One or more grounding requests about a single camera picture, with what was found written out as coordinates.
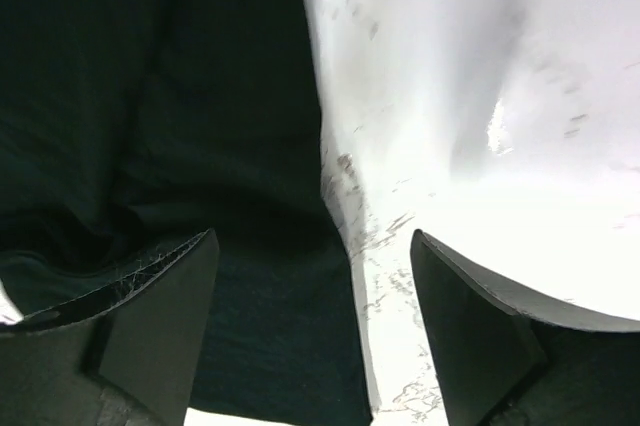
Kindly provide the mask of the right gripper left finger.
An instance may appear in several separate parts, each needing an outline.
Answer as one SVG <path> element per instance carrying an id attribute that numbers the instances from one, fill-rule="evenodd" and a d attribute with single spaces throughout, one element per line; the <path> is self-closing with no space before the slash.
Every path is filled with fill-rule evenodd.
<path id="1" fill-rule="evenodd" d="M 1 328 L 4 425 L 181 425 L 218 260 L 207 230 Z"/>

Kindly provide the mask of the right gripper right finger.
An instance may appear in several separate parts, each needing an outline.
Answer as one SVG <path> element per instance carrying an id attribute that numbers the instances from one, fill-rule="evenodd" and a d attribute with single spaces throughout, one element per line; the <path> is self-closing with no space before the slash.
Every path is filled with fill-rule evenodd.
<path id="1" fill-rule="evenodd" d="M 537 292 L 421 230 L 410 255 L 449 424 L 638 424 L 638 321 Z"/>

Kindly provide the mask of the black t-shirt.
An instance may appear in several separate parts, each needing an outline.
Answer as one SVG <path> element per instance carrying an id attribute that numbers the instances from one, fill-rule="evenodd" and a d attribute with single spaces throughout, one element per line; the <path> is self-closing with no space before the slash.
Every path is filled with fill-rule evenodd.
<path id="1" fill-rule="evenodd" d="M 371 421 L 348 255 L 321 197 L 303 0 L 1 0 L 1 283 L 31 314 L 213 230 L 190 405 Z"/>

